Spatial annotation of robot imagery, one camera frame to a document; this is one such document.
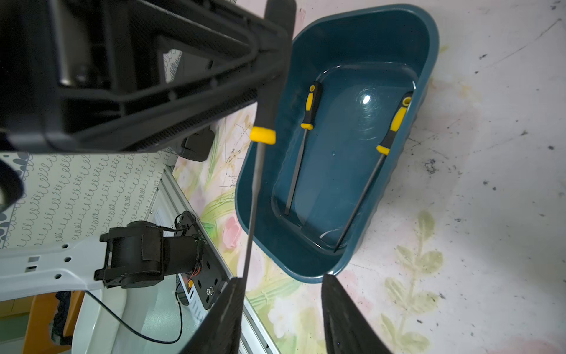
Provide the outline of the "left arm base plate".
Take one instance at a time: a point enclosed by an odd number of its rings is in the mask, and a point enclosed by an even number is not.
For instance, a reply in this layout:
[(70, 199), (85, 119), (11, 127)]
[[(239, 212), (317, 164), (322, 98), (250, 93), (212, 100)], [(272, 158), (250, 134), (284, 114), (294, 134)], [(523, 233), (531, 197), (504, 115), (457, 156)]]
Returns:
[(209, 311), (229, 281), (226, 267), (194, 214), (181, 213), (175, 220), (175, 227), (181, 229), (181, 236), (190, 236), (197, 243), (196, 265), (180, 275), (187, 305), (202, 305)]

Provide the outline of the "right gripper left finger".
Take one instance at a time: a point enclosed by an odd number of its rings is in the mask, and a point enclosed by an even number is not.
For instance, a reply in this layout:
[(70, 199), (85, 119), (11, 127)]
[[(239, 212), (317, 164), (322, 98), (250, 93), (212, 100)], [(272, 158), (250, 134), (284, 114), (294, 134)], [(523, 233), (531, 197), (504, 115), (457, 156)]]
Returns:
[(243, 278), (229, 280), (218, 301), (180, 353), (239, 353), (245, 286)]

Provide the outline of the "teal plastic storage box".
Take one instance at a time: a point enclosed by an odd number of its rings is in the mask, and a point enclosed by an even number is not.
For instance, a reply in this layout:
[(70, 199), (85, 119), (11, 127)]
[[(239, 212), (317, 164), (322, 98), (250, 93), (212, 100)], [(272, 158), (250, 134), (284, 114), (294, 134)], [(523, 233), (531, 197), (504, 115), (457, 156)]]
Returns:
[[(410, 4), (327, 16), (294, 39), (277, 143), (266, 150), (254, 239), (295, 280), (319, 283), (325, 274), (341, 272), (361, 245), (424, 101), (438, 54), (435, 21)], [(285, 215), (314, 81), (322, 84), (321, 100)], [(340, 249), (333, 252), (380, 157), (376, 147), (410, 91), (412, 102), (391, 151)]]

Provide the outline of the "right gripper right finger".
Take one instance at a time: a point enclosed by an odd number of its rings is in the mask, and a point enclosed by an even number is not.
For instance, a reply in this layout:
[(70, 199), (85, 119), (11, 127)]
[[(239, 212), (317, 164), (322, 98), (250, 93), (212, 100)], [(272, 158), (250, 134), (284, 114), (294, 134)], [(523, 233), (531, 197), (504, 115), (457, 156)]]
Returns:
[(324, 275), (321, 302), (328, 353), (391, 353), (336, 276)]

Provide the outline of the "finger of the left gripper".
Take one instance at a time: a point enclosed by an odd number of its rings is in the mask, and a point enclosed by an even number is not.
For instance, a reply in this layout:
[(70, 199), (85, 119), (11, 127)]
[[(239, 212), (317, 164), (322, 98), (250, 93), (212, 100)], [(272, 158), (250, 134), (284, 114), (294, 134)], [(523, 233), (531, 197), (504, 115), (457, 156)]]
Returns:
[(263, 83), (286, 75), (292, 38), (291, 1), (268, 1), (262, 18), (228, 1), (133, 1), (136, 86), (165, 83), (163, 55), (196, 57), (186, 81)]
[(48, 139), (61, 152), (155, 151), (254, 102), (274, 128), (282, 75), (197, 75), (165, 83), (156, 75), (109, 75), (95, 83), (50, 81)]

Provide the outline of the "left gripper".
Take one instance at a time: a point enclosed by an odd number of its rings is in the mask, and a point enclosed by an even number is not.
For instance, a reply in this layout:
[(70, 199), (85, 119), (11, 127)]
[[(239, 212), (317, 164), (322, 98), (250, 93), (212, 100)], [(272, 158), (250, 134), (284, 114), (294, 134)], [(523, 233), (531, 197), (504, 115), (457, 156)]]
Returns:
[(144, 1), (1, 3), (1, 150), (140, 152)]

